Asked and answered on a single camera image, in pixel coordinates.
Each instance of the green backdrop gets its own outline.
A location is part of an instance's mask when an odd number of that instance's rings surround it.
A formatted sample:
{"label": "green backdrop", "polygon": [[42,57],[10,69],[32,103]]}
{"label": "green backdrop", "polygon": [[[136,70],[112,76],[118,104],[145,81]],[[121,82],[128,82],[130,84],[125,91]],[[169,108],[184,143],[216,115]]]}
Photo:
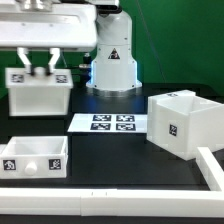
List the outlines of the green backdrop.
{"label": "green backdrop", "polygon": [[[223,0],[121,0],[121,5],[133,19],[133,56],[143,83],[165,82],[163,73],[168,83],[207,84],[224,96]],[[48,58],[31,53],[36,65]],[[65,58],[77,65],[82,54],[66,53]],[[6,93],[7,66],[21,66],[15,52],[0,52],[0,97]]]}

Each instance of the white frame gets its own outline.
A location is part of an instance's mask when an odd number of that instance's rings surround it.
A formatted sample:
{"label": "white frame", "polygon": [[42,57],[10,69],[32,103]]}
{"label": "white frame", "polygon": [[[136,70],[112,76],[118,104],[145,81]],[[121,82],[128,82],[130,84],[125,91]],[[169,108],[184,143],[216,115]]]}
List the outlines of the white frame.
{"label": "white frame", "polygon": [[0,188],[0,214],[224,218],[224,174],[208,148],[196,162],[212,191]]}

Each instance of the black table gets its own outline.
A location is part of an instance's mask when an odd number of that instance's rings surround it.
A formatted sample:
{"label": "black table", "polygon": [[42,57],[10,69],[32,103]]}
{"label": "black table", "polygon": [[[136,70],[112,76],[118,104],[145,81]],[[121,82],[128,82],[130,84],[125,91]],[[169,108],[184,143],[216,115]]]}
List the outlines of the black table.
{"label": "black table", "polygon": [[[12,136],[69,136],[65,179],[0,180],[0,187],[117,188],[208,190],[194,160],[188,162],[146,141],[146,134],[68,133],[74,113],[146,114],[147,97],[189,89],[222,102],[211,88],[198,84],[145,84],[141,95],[104,98],[76,86],[67,116],[10,117],[8,97],[0,100],[0,143]],[[216,158],[223,167],[223,150]],[[223,219],[66,217],[1,215],[0,223],[223,223]]]}

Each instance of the warning label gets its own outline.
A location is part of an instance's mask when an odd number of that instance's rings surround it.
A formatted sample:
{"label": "warning label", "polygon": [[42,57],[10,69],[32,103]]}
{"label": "warning label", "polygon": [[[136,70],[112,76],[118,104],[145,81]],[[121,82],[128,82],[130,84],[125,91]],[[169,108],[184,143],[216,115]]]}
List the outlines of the warning label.
{"label": "warning label", "polygon": [[119,60],[120,59],[120,56],[119,54],[117,53],[117,50],[114,48],[112,53],[110,54],[109,58],[108,59],[117,59]]}

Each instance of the white cube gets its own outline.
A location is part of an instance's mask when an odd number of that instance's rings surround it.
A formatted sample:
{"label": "white cube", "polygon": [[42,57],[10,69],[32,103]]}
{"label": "white cube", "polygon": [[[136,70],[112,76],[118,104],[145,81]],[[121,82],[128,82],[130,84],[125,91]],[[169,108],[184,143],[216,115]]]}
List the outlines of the white cube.
{"label": "white cube", "polygon": [[0,151],[0,178],[66,177],[67,137],[12,137]]}
{"label": "white cube", "polygon": [[147,140],[184,160],[223,149],[224,105],[188,90],[149,97]]}
{"label": "white cube", "polygon": [[25,69],[6,68],[6,86],[11,116],[66,115],[73,81],[66,69],[31,76]]}

